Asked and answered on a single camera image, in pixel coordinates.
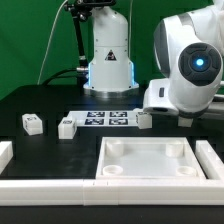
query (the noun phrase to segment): white box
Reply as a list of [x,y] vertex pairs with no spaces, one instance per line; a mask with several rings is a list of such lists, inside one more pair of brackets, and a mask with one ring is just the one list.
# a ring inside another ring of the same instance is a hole
[[136,123],[139,129],[152,128],[152,116],[149,113],[138,112],[136,114]]
[[183,117],[178,117],[178,126],[179,127],[185,127],[185,128],[191,128],[193,124],[194,119],[188,119]]
[[24,114],[22,120],[23,128],[29,135],[43,134],[42,120],[36,114]]
[[77,124],[74,118],[64,117],[58,126],[59,139],[73,139],[77,130]]

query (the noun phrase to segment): green screen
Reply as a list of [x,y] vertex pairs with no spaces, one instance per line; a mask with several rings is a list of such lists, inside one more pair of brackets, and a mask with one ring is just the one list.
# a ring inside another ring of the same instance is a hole
[[[63,0],[0,1],[0,99],[14,89],[37,84],[55,15]],[[117,0],[113,7],[129,21],[130,0]],[[153,32],[168,16],[203,8],[208,0],[133,0],[131,60],[139,84],[163,77],[153,55]],[[81,24],[86,55],[93,57],[91,19]],[[77,43],[71,15],[62,10],[42,81],[57,71],[78,65]],[[59,80],[52,84],[75,84]]]

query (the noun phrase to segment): white container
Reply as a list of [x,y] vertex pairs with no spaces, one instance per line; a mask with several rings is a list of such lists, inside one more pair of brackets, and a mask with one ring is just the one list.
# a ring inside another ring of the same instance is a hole
[[[118,166],[122,172],[107,174],[108,166]],[[194,175],[177,175],[181,167],[192,168]],[[206,179],[186,138],[103,138],[96,179],[111,178]]]

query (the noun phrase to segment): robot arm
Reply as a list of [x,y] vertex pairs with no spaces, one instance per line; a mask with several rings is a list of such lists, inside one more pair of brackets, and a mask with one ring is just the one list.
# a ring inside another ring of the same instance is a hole
[[167,79],[150,83],[144,111],[194,118],[207,110],[223,73],[221,11],[217,6],[220,1],[205,9],[166,18],[158,25],[154,33],[155,56]]

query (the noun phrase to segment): black table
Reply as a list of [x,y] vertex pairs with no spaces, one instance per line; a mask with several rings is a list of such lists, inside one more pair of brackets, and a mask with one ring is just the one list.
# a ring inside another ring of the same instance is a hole
[[[57,126],[72,110],[133,110],[138,96],[105,100],[83,96],[75,86],[24,86],[0,101],[0,141],[13,141],[14,158],[1,180],[93,179],[102,137],[187,137],[208,140],[224,158],[224,121],[195,120],[192,128],[177,126],[177,118],[153,116],[153,129],[78,128],[73,140],[58,140]],[[22,115],[36,113],[44,134],[28,136]],[[0,223],[224,223],[222,206],[48,206],[1,207]]]

